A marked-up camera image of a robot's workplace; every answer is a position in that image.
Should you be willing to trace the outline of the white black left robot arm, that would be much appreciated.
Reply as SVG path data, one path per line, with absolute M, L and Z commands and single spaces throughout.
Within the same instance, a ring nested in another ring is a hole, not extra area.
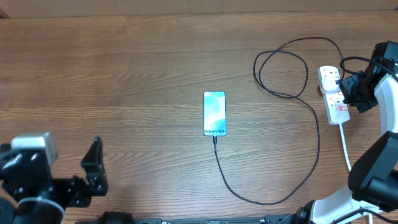
M 84 179 L 53 178 L 57 158 L 51 133 L 21 134 L 1 145 L 1 186 L 17 202 L 13 207 L 1 199 L 1 223 L 61 223 L 68 207 L 89 207 L 93 197 L 108 193 L 101 138 L 80 162 Z

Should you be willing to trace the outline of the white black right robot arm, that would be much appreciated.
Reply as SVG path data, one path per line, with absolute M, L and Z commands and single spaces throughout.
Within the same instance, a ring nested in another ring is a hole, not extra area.
M 376 44 L 367 67 L 338 82 L 342 102 L 359 113 L 378 107 L 379 137 L 351 166 L 347 183 L 330 196 L 300 207 L 285 223 L 350 223 L 397 210 L 397 42 Z

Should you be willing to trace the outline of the Samsung Galaxy smartphone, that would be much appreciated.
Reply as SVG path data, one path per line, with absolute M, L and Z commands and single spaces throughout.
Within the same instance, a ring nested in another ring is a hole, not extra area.
M 205 91 L 203 94 L 203 134 L 205 136 L 227 134 L 224 91 Z

